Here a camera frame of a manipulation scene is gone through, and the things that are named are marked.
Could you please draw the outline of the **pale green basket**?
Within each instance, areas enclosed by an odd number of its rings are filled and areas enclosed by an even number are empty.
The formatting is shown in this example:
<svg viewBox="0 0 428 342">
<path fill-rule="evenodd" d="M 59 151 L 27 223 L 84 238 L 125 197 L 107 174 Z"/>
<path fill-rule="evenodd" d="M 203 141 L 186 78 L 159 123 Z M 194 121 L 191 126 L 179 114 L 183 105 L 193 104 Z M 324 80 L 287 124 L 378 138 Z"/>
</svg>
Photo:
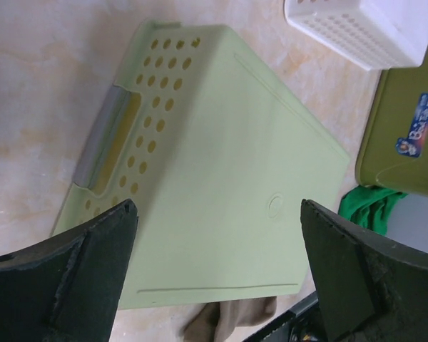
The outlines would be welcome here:
<svg viewBox="0 0 428 342">
<path fill-rule="evenodd" d="M 296 294 L 308 270 L 300 203 L 331 207 L 349 162 L 230 27 L 148 21 L 53 231 L 133 200 L 138 232 L 121 309 Z"/>
</svg>

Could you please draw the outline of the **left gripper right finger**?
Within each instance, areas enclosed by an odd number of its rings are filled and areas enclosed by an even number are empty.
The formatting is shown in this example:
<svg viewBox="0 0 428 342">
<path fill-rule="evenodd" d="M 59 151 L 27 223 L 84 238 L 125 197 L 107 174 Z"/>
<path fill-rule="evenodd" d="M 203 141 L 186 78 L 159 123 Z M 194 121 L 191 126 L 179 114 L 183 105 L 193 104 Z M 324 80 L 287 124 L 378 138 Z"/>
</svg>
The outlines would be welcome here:
<svg viewBox="0 0 428 342">
<path fill-rule="evenodd" d="M 329 341 L 428 341 L 428 253 L 312 200 L 300 221 Z"/>
</svg>

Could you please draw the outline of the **white perforated basket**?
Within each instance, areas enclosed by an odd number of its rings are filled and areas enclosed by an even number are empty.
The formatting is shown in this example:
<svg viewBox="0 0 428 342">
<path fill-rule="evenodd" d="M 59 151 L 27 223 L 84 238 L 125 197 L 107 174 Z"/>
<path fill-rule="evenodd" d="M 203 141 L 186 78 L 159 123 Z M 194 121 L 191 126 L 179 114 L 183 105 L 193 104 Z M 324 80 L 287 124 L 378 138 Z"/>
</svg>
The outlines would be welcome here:
<svg viewBox="0 0 428 342">
<path fill-rule="evenodd" d="M 428 47 L 428 0 L 286 0 L 289 25 L 366 71 L 413 68 Z"/>
</svg>

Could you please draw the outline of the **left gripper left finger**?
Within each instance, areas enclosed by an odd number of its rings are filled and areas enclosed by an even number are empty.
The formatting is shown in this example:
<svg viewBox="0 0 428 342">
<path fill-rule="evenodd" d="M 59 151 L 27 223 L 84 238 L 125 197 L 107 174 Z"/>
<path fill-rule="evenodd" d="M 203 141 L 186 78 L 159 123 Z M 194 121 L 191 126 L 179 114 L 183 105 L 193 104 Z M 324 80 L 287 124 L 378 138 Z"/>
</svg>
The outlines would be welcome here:
<svg viewBox="0 0 428 342">
<path fill-rule="evenodd" d="M 137 227 L 127 199 L 0 256 L 0 341 L 108 341 Z"/>
</svg>

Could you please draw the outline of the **large olive green basket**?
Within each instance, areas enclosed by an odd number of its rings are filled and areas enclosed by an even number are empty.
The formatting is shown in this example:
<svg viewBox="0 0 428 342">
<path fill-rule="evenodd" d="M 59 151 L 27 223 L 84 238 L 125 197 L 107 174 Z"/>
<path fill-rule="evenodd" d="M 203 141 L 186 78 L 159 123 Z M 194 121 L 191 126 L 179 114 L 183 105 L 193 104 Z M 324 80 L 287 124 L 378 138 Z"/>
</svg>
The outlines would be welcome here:
<svg viewBox="0 0 428 342">
<path fill-rule="evenodd" d="M 428 196 L 428 49 L 421 66 L 382 72 L 355 176 L 363 186 Z"/>
</svg>

